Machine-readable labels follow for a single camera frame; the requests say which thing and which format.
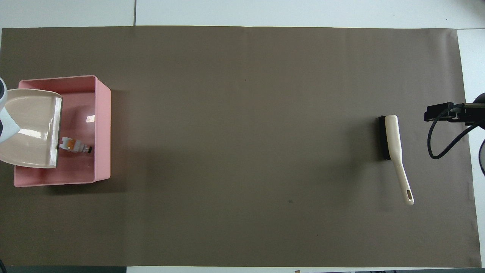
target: cleaning brush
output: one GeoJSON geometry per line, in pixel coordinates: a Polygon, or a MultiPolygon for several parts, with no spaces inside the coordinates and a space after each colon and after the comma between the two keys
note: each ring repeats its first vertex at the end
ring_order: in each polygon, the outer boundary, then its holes
{"type": "Polygon", "coordinates": [[[379,132],[384,159],[390,159],[392,160],[392,163],[394,163],[404,202],[408,205],[412,205],[414,204],[414,197],[407,180],[406,172],[404,171],[403,149],[401,147],[401,136],[399,134],[397,116],[380,116],[379,132]]]}

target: white brush handle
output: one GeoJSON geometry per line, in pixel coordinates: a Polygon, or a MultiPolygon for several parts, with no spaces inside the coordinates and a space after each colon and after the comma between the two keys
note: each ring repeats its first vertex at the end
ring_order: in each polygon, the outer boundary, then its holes
{"type": "Polygon", "coordinates": [[[389,115],[385,118],[386,121],[386,135],[388,138],[389,155],[394,168],[396,169],[397,178],[401,191],[403,193],[404,202],[408,205],[414,204],[413,193],[407,180],[406,172],[403,165],[403,149],[401,147],[401,136],[399,134],[399,124],[396,115],[389,115]]]}

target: black bristles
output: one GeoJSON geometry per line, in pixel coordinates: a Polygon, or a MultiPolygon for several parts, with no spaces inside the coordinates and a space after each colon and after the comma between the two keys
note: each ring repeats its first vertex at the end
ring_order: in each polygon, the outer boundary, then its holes
{"type": "Polygon", "coordinates": [[[381,142],[382,156],[384,159],[391,159],[389,155],[388,136],[386,134],[386,116],[379,117],[379,141],[381,142]]]}

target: white table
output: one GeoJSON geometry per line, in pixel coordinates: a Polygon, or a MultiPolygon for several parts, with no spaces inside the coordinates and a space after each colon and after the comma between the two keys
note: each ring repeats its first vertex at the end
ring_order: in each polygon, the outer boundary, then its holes
{"type": "MultiPolygon", "coordinates": [[[[458,29],[467,102],[485,92],[485,1],[482,0],[1,0],[0,13],[0,28],[134,24],[454,28],[458,29]]],[[[482,264],[485,264],[485,176],[478,165],[478,150],[484,138],[481,129],[469,134],[482,264]]],[[[298,269],[337,272],[399,268],[128,267],[128,272],[290,273],[298,269]]]]}

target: black cable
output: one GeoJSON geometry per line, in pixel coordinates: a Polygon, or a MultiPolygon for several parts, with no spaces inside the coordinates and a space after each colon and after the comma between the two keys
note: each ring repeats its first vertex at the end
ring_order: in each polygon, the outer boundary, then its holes
{"type": "Polygon", "coordinates": [[[431,124],[431,127],[429,128],[429,132],[428,132],[428,153],[429,153],[429,156],[432,158],[432,159],[440,159],[442,158],[451,148],[453,148],[453,146],[458,143],[460,141],[461,138],[463,138],[466,134],[468,134],[471,130],[475,129],[476,127],[482,125],[482,124],[485,124],[485,119],[482,119],[480,121],[477,121],[475,123],[473,123],[472,126],[468,127],[467,129],[465,129],[463,132],[461,132],[457,137],[455,137],[455,139],[453,139],[453,141],[448,145],[446,146],[446,148],[438,155],[434,155],[433,152],[431,151],[431,135],[433,134],[433,129],[435,128],[436,126],[436,123],[439,121],[439,119],[444,116],[446,113],[448,113],[450,110],[453,110],[455,108],[462,108],[463,106],[465,106],[464,103],[460,103],[460,104],[455,104],[451,107],[448,107],[447,109],[443,110],[441,113],[439,113],[439,115],[436,117],[436,119],[433,121],[433,124],[431,124]]]}
{"type": "Polygon", "coordinates": [[[5,268],[5,265],[3,264],[3,262],[0,260],[0,269],[2,271],[2,273],[7,273],[7,269],[5,268]]]}

